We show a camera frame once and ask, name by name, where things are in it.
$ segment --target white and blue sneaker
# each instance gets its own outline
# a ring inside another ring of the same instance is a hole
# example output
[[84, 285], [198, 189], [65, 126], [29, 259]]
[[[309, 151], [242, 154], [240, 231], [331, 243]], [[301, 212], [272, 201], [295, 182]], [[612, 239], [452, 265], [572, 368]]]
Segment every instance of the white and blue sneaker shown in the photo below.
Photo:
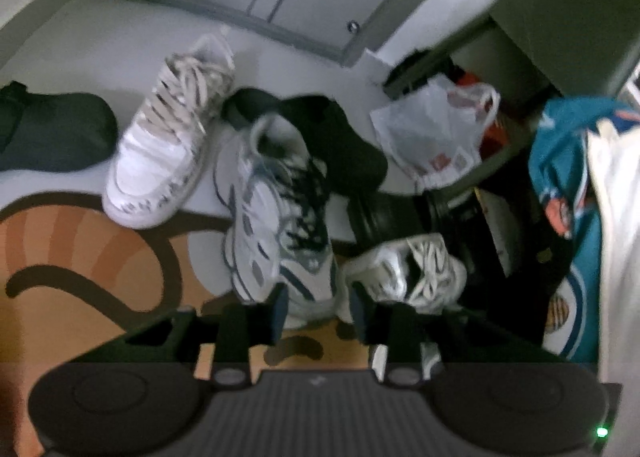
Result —
[[289, 329], [334, 315], [337, 265], [324, 223], [324, 168], [278, 114], [235, 133], [216, 162], [216, 191], [234, 221], [224, 255], [236, 294], [260, 302], [286, 282]]

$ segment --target shoelace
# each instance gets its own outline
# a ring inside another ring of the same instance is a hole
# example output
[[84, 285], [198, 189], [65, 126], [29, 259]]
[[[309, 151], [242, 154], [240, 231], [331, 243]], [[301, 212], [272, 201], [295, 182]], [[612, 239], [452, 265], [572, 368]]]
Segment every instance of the shoelace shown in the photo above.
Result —
[[447, 261], [447, 248], [435, 242], [408, 243], [422, 277], [406, 298], [407, 303], [423, 298], [429, 302], [450, 291], [452, 273]]
[[292, 201], [300, 207], [296, 218], [295, 230], [287, 231], [292, 241], [292, 249], [321, 251], [329, 242], [324, 225], [324, 207], [329, 200], [326, 180], [313, 160], [304, 168], [285, 163], [289, 169], [291, 181], [286, 182], [275, 176], [278, 193], [283, 199]]
[[383, 267], [388, 273], [388, 279], [380, 283], [380, 288], [375, 290], [377, 299], [386, 297], [416, 306], [433, 303], [453, 291], [452, 274], [449, 264], [446, 264], [446, 247], [430, 241], [408, 242], [408, 246], [411, 249], [410, 256], [420, 267], [421, 277], [411, 293], [407, 293], [406, 276], [399, 278], [400, 275], [396, 275], [394, 268], [385, 260]]
[[[222, 66], [205, 64], [192, 56], [169, 60], [158, 75], [158, 85], [142, 107], [142, 126], [156, 136], [176, 143], [179, 130], [189, 130], [193, 124], [204, 134], [200, 113], [209, 100], [209, 88], [222, 90], [228, 84], [228, 73]], [[214, 84], [207, 83], [207, 78]]]

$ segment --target white plastic bag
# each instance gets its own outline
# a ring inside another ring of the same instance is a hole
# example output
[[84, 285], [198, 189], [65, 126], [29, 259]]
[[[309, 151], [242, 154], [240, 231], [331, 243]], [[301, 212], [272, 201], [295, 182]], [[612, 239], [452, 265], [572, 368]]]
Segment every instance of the white plastic bag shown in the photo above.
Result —
[[382, 149], [422, 191], [448, 186], [481, 163], [482, 135], [499, 104], [491, 85], [458, 87], [439, 74], [370, 116]]

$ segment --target black shoe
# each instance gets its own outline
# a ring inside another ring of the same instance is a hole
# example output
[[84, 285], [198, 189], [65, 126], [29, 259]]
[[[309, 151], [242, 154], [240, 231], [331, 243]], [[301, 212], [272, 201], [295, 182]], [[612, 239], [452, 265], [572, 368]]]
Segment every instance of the black shoe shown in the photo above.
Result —
[[110, 107], [93, 94], [0, 89], [0, 171], [73, 172], [111, 156], [118, 137]]
[[357, 135], [340, 105], [325, 96], [280, 100], [260, 89], [243, 88], [225, 102], [222, 116], [239, 130], [269, 112], [279, 113], [302, 133], [309, 153], [326, 163], [333, 192], [373, 192], [385, 180], [385, 155]]

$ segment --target white shoelace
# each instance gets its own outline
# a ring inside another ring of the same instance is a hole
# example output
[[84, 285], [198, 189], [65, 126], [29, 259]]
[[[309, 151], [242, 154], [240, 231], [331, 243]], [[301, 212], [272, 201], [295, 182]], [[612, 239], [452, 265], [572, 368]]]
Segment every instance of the white shoelace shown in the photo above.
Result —
[[447, 248], [433, 241], [407, 241], [411, 256], [420, 267], [421, 276], [412, 292], [407, 296], [406, 275], [396, 275], [397, 269], [388, 261], [383, 262], [389, 279], [376, 294], [403, 301], [413, 307], [424, 308], [449, 305], [457, 299], [460, 285], [456, 282], [452, 264], [447, 259]]
[[203, 116], [203, 110], [209, 103], [209, 92], [223, 92], [229, 83], [230, 74], [222, 66], [193, 56], [173, 57], [162, 66], [138, 124], [173, 144], [179, 142], [178, 131], [191, 130], [194, 124], [204, 134], [202, 119], [209, 116]]

